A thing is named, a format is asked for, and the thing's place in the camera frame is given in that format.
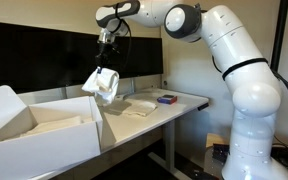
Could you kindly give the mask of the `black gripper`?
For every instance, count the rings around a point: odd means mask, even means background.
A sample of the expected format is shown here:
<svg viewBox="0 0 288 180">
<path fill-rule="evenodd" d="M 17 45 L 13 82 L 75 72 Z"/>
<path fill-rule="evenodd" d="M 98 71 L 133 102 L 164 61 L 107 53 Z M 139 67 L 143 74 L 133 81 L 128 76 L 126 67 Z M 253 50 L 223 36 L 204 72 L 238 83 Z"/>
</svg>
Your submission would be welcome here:
<svg viewBox="0 0 288 180">
<path fill-rule="evenodd" d="M 115 35 L 105 28 L 102 28 L 97 40 L 98 54 L 95 56 L 99 67 L 105 67 L 109 62 L 110 54 L 116 49 Z"/>
</svg>

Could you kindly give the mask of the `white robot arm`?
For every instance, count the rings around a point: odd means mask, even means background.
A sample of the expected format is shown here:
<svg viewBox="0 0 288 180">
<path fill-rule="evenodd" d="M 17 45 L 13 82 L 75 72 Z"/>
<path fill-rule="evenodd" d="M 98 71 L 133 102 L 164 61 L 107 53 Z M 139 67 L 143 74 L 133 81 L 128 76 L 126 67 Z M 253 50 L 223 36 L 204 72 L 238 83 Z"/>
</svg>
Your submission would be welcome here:
<svg viewBox="0 0 288 180">
<path fill-rule="evenodd" d="M 221 171 L 224 180 L 288 180 L 288 170 L 271 157 L 278 79 L 239 18 L 224 5 L 202 11 L 182 0 L 127 0 L 96 11 L 99 43 L 106 46 L 128 33 L 126 19 L 165 28 L 174 39 L 202 39 L 230 92 L 234 106 L 230 145 Z"/>
</svg>

